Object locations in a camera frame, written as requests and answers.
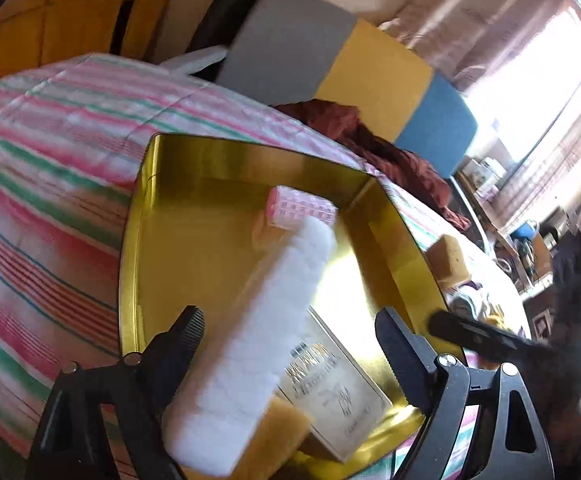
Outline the wooden side desk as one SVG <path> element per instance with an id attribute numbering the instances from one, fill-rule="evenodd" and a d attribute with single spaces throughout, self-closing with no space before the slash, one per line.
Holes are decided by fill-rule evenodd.
<path id="1" fill-rule="evenodd" d="M 454 182 L 466 195 L 470 207 L 476 214 L 480 225 L 485 231 L 485 235 L 493 237 L 505 250 L 518 275 L 515 285 L 522 300 L 537 296 L 542 290 L 548 289 L 553 284 L 552 256 L 540 234 L 537 234 L 532 241 L 534 252 L 534 272 L 525 272 L 523 263 L 527 258 L 520 258 L 513 239 L 504 232 L 502 223 L 496 219 L 495 213 L 490 204 L 477 195 L 473 183 L 461 172 L 454 176 Z"/>

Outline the pink hair roller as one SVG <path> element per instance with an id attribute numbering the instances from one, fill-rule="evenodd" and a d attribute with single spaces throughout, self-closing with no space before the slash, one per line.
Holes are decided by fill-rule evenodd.
<path id="1" fill-rule="evenodd" d="M 327 198 L 284 185 L 272 188 L 266 200 L 266 222 L 278 229 L 295 229 L 307 217 L 333 226 L 337 214 L 337 207 Z"/>

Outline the dark red jacket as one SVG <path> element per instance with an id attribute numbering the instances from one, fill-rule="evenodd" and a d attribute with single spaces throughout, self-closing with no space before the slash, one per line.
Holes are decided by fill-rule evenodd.
<path id="1" fill-rule="evenodd" d="M 274 108 L 362 157 L 391 182 L 440 214 L 455 229 L 465 232 L 471 227 L 467 217 L 449 207 L 450 185 L 432 164 L 375 136 L 362 122 L 360 110 L 355 106 L 313 99 L 275 105 Z"/>

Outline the orange wooden wardrobe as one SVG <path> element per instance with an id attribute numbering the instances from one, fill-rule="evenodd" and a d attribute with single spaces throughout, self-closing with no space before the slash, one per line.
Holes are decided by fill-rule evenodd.
<path id="1" fill-rule="evenodd" d="M 170 0 L 5 0 L 0 78 L 86 53 L 145 61 Z"/>

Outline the gold tin box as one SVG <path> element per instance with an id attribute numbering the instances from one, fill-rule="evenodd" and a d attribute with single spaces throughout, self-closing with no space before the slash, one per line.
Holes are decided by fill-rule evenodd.
<path id="1" fill-rule="evenodd" d="M 337 245 L 313 309 L 391 400 L 383 421 L 347 463 L 299 453 L 285 478 L 345 479 L 394 451 L 419 428 L 375 334 L 391 307 L 428 335 L 442 292 L 402 214 L 377 177 L 299 152 L 233 140 L 160 133 L 138 170 L 119 274 L 123 353 L 141 351 L 188 306 L 213 335 L 248 282 L 271 262 L 280 237 L 262 229 L 272 188 L 289 186 L 330 200 Z"/>

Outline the yellow sponge on bed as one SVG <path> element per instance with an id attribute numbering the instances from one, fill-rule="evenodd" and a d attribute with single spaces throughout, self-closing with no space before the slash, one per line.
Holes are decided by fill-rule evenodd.
<path id="1" fill-rule="evenodd" d="M 426 250 L 425 257 L 442 290 L 449 290 L 470 280 L 470 273 L 461 252 L 461 246 L 455 237 L 440 236 Z"/>

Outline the white foam block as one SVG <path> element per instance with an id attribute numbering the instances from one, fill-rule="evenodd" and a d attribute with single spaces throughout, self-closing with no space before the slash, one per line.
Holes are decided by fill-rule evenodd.
<path id="1" fill-rule="evenodd" d="M 333 229 L 307 217 L 260 261 L 164 413 L 164 448 L 176 463 L 211 477 L 232 474 L 266 414 L 335 245 Z"/>

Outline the window curtain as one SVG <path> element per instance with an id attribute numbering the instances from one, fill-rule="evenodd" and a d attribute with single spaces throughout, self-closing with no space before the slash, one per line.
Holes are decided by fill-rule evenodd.
<path id="1" fill-rule="evenodd" d="M 581 0 L 407 0 L 379 25 L 459 91 L 494 74 Z"/>

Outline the beige ointment box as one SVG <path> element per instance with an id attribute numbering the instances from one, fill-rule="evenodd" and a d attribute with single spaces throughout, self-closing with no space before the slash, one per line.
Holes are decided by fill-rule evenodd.
<path id="1" fill-rule="evenodd" d="M 305 452 L 339 463 L 350 460 L 392 406 L 312 308 L 276 394 L 311 420 Z"/>

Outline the grey metal bed rail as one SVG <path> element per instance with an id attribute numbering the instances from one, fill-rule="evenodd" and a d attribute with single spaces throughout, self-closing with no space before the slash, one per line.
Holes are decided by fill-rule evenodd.
<path id="1" fill-rule="evenodd" d="M 461 188 L 461 185 L 459 185 L 455 180 L 455 177 L 450 177 L 445 180 L 445 182 L 450 186 L 452 193 L 449 208 L 453 210 L 455 214 L 460 214 L 468 219 L 469 226 L 463 230 L 464 235 L 473 242 L 481 252 L 487 252 L 487 235 L 485 235 L 485 231 L 481 226 L 479 218 L 473 210 L 473 206 L 471 206 L 467 195 Z"/>

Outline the grey yellow blue headboard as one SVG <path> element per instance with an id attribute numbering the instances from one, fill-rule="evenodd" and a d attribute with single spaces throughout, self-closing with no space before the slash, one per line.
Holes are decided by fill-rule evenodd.
<path id="1" fill-rule="evenodd" d="M 324 0 L 258 0 L 217 84 L 266 105 L 312 99 L 356 107 L 375 136 L 450 178 L 477 132 L 438 70 L 363 18 Z"/>

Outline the striped bed sheet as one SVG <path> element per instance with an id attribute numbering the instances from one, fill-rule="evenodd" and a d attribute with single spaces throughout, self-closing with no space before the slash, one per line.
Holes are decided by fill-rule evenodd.
<path id="1" fill-rule="evenodd" d="M 122 230 L 158 132 L 266 144 L 371 172 L 277 110 L 88 54 L 0 80 L 0 438 L 27 456 L 59 367 L 119 354 Z"/>

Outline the white boxes on desk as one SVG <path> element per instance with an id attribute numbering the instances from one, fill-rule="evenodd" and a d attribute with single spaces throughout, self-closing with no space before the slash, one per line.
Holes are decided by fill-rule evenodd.
<path id="1" fill-rule="evenodd" d="M 488 200 L 499 191 L 497 184 L 505 177 L 506 169 L 496 159 L 484 157 L 482 160 L 469 159 L 461 173 L 476 188 L 476 194 Z"/>

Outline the yellow sponge block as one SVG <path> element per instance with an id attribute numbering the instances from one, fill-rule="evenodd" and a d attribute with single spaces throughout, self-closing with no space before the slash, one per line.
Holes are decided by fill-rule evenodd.
<path id="1" fill-rule="evenodd" d="M 266 414 L 231 474 L 231 479 L 271 479 L 311 432 L 312 418 L 279 396 Z"/>

